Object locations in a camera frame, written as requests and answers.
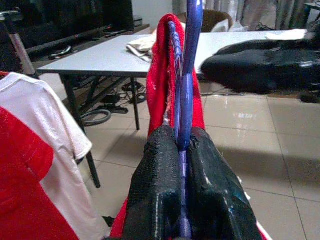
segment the brown chair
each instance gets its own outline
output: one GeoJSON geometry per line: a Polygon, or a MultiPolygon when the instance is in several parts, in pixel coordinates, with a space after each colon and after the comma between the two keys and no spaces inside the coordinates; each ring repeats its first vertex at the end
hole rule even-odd
{"type": "MultiPolygon", "coordinates": [[[[178,19],[182,23],[187,22],[187,13],[181,13],[178,16],[178,19]]],[[[211,30],[215,27],[215,25],[223,20],[228,19],[229,28],[233,25],[233,21],[231,16],[222,11],[214,11],[214,10],[203,10],[203,24],[202,24],[202,33],[210,33],[211,30]]]]}

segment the black table frame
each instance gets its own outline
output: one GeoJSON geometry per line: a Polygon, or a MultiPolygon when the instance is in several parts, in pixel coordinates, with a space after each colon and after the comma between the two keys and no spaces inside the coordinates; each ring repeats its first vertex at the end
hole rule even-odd
{"type": "MultiPolygon", "coordinates": [[[[72,76],[67,74],[60,74],[61,81],[64,85],[67,99],[69,102],[71,114],[74,117],[75,121],[78,123],[78,125],[82,128],[83,132],[86,133],[84,124],[81,119],[81,114],[87,112],[90,108],[92,108],[95,104],[97,104],[99,101],[101,101],[108,93],[110,93],[113,89],[115,89],[117,86],[119,86],[121,83],[123,83],[128,77],[120,77],[118,80],[116,80],[114,83],[112,83],[109,87],[106,87],[101,93],[99,93],[96,97],[93,97],[93,92],[95,88],[98,86],[98,84],[93,83],[92,88],[90,89],[88,93],[88,98],[84,106],[79,107],[74,88],[72,85],[72,76]]],[[[135,117],[135,125],[136,130],[140,130],[140,122],[139,122],[139,112],[138,112],[138,101],[137,101],[137,94],[136,94],[136,84],[135,84],[135,78],[130,77],[131,81],[131,89],[132,89],[132,98],[133,98],[133,106],[134,106],[134,117],[135,117]]],[[[97,173],[96,165],[94,162],[94,158],[92,156],[91,151],[86,155],[86,159],[90,168],[90,172],[92,175],[92,179],[94,182],[94,185],[96,188],[100,188],[100,180],[97,173]]]]}

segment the white t-shirt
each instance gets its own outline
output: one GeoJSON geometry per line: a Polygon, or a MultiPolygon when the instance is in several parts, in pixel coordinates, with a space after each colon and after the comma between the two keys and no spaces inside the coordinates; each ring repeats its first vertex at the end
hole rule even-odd
{"type": "Polygon", "coordinates": [[[107,225],[75,162],[92,148],[74,118],[44,81],[10,73],[0,80],[4,108],[53,148],[52,166],[40,184],[80,240],[101,240],[107,225]]]}

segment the red and white shirt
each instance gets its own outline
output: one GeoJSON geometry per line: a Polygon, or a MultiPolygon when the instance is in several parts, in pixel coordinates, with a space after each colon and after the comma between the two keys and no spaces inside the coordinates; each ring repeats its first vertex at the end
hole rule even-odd
{"type": "Polygon", "coordinates": [[[75,162],[91,148],[45,82],[17,73],[0,80],[0,239],[105,237],[75,162]]]}

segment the television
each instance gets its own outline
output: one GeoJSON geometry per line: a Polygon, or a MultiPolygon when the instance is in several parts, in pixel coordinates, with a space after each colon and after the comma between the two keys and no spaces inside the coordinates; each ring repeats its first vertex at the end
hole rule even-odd
{"type": "Polygon", "coordinates": [[[1,0],[0,11],[19,8],[15,24],[29,54],[111,28],[134,29],[132,0],[1,0]]]}

